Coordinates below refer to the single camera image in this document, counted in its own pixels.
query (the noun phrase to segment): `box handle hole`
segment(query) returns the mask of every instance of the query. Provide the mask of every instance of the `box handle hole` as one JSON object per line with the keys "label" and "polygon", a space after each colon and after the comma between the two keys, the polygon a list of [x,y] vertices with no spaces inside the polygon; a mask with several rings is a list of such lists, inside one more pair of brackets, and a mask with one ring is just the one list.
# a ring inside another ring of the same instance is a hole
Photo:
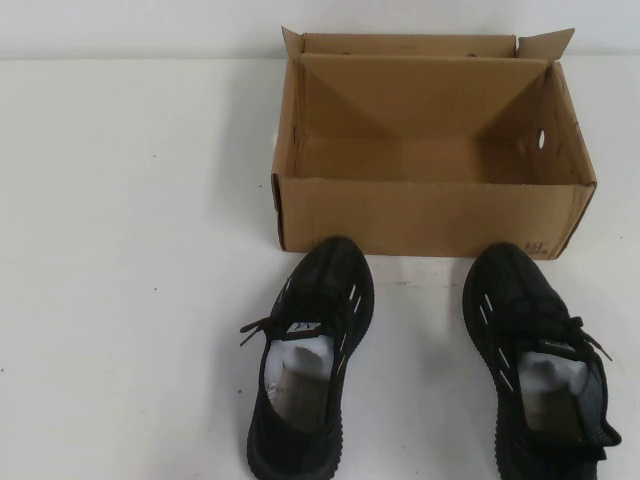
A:
{"label": "box handle hole", "polygon": [[544,130],[540,129],[538,132],[538,150],[542,150],[544,147]]}

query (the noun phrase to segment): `white surface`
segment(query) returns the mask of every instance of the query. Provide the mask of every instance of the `white surface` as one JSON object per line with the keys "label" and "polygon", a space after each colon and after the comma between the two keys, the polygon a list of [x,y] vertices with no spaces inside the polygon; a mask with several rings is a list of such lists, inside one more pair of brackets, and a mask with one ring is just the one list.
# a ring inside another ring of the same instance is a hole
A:
{"label": "white surface", "polygon": [[0,56],[280,57],[300,32],[503,33],[576,27],[572,53],[640,53],[636,0],[3,0]]}
{"label": "white surface", "polygon": [[[600,181],[541,264],[607,363],[638,478],[640,58],[564,62]],[[0,62],[0,478],[248,479],[267,314],[299,255],[269,171],[284,62]],[[495,479],[496,397],[463,326],[470,260],[369,257],[337,479]]]}

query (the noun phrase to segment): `logo on insole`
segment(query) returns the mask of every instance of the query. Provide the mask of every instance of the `logo on insole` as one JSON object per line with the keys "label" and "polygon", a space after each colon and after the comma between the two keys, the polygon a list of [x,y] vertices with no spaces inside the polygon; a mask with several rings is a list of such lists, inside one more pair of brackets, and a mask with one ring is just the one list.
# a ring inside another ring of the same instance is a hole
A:
{"label": "logo on insole", "polygon": [[291,324],[287,333],[299,333],[299,332],[308,332],[311,330],[315,330],[320,325],[319,322],[295,322]]}

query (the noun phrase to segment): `box flap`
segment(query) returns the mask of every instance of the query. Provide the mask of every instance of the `box flap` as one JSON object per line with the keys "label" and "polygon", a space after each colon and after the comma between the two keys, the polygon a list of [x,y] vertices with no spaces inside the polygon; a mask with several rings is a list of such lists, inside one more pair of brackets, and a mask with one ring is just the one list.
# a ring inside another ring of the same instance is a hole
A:
{"label": "box flap", "polygon": [[304,38],[291,30],[282,27],[282,36],[287,53],[291,58],[297,60],[304,50]]}
{"label": "box flap", "polygon": [[513,58],[515,50],[514,35],[304,35],[305,53],[328,55]]}
{"label": "box flap", "polygon": [[516,51],[516,57],[558,60],[562,57],[575,31],[575,28],[569,28],[534,37],[520,37],[518,39],[520,46]]}
{"label": "box flap", "polygon": [[579,176],[580,182],[585,185],[596,184],[596,174],[593,170],[591,157],[587,151],[576,111],[573,108],[571,95],[567,86],[567,80],[559,63],[551,66],[552,87],[554,89],[554,116],[559,128],[563,131],[564,144],[558,148],[567,149],[573,158],[573,168]]}

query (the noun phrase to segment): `white floor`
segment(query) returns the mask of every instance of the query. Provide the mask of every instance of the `white floor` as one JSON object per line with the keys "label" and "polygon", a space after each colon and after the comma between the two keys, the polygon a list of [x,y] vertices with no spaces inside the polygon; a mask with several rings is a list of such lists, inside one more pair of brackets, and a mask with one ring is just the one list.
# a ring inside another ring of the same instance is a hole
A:
{"label": "white floor", "polygon": [[[613,356],[640,475],[640,57],[563,60],[599,187],[541,264]],[[0,478],[252,478],[260,336],[299,255],[268,174],[284,62],[0,62]],[[369,257],[337,479],[494,479],[496,398],[464,330],[469,260]]]}

